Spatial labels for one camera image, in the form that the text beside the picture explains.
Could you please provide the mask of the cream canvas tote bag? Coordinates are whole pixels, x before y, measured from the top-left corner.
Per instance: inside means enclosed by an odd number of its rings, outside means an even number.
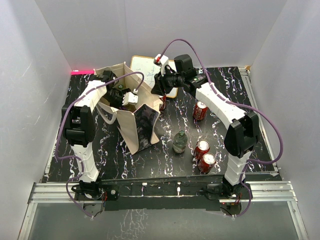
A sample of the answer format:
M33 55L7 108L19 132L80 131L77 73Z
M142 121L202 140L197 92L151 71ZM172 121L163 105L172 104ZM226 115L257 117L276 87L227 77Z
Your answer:
M117 77L131 74L118 81L115 86L123 85L131 91L137 89L138 101L129 110L122 110L111 106L111 103L101 98L96 106L97 111L107 124L117 121L118 130L123 137L131 154L142 151L159 142L155 133L155 125L160 116L160 107L163 105L159 96L151 93L151 87L142 81L142 75L133 73L124 62L107 66L94 71L102 75L104 71L112 71Z

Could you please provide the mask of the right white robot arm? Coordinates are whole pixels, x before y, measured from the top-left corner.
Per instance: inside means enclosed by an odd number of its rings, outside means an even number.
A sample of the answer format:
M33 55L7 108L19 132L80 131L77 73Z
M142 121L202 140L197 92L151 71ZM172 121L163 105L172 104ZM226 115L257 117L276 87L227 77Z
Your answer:
M241 192L245 181L245 167L252 150L260 139L259 118L256 113L245 112L230 104L209 81L206 71L198 73L188 54L174 58L175 69L169 66L169 59L158 54L153 63L159 67L154 76L151 93L164 96L173 88L183 88L197 101L205 104L224 124L227 132L224 147L228 152L226 172L222 178L223 194L233 199Z

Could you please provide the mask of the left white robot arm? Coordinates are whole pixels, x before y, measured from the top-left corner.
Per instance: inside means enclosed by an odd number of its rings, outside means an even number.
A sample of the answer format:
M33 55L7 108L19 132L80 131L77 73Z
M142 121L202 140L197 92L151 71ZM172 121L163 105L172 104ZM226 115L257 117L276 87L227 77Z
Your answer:
M69 107L62 108L65 119L62 135L71 146L77 157L80 171L80 180L90 183L86 187L86 194L93 200L103 195L102 185L96 183L99 176L97 170L92 142L96 135L93 111L101 99L107 100L112 108L120 108L123 103L124 93L116 87L117 76L111 70L105 70L100 75L91 75L86 89L79 96L77 102Z

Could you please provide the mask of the red cola can behind bag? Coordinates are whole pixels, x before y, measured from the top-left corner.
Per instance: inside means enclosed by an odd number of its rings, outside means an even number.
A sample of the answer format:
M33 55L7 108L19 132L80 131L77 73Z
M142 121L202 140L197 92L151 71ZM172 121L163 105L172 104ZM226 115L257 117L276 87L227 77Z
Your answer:
M161 102L162 102L162 105L161 105L161 107L159 108L160 111L163 111L163 110L166 108L166 98L167 98L166 95L163 95L163 96L160 96L160 97L159 97L159 99L160 99Z

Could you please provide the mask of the small whiteboard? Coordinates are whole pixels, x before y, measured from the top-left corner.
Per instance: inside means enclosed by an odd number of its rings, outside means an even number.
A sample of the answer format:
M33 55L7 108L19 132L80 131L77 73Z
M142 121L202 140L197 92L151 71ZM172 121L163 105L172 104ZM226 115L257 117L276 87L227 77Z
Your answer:
M142 72L144 74L144 82L149 87L154 87L154 76L160 72L160 67L154 64L154 58L134 55L131 58L130 68L134 72Z

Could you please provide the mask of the red cola can rear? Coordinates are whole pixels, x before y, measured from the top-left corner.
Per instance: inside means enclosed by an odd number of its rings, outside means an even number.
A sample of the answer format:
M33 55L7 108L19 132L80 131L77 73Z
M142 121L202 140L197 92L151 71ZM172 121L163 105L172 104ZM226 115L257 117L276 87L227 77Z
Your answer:
M193 110L193 118L202 121L207 113L208 107L201 101L197 101Z

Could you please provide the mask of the clear glass bottle on table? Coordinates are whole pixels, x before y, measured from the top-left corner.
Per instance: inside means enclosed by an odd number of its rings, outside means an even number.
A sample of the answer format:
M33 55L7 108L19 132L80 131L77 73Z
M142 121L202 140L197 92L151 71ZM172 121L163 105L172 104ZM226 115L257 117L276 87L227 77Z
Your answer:
M188 143L188 137L186 133L183 130L180 130L174 136L172 148L176 153L181 154L185 151L187 143Z

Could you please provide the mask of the red cola can middle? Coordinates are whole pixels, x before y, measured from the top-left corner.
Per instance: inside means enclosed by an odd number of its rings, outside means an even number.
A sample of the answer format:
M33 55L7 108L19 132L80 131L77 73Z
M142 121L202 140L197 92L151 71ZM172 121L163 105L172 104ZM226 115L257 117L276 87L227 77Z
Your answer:
M194 158L198 161L202 156L210 151L210 144L207 140L201 139L197 142L194 150Z

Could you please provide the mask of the red cola can front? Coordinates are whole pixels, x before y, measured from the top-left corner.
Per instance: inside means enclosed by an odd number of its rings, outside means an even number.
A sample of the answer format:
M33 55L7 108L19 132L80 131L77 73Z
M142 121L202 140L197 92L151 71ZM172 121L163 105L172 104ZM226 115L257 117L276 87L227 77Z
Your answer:
M215 155L210 152L207 152L203 154L197 166L201 173L208 174L215 164L216 164Z

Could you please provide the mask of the aluminium frame rail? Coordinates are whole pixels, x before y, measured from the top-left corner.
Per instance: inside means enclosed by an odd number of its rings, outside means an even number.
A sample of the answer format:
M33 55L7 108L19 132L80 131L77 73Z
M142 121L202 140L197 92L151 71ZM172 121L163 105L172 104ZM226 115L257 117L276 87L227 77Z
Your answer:
M214 181L227 168L228 154L223 146L226 129L211 112L202 121L193 118L195 99L183 90L167 98L155 130L159 142L131 154L116 124L106 124L95 112L96 136L93 143L97 168L109 183L120 184L129 192L146 193L143 181L168 180L188 185ZM182 153L173 150L179 131L187 136ZM206 140L216 163L208 174L200 172L194 150ZM78 172L73 160L52 158L41 183L34 185L19 238L21 240L305 240L307 232L298 209L291 182L284 181L276 166L253 164L248 168L252 200L243 200L246 213L229 216L226 203L220 211L208 211L213 202L202 198L190 209L124 209L101 211L99 204L87 203L93 212L89 219L70 200L68 177Z

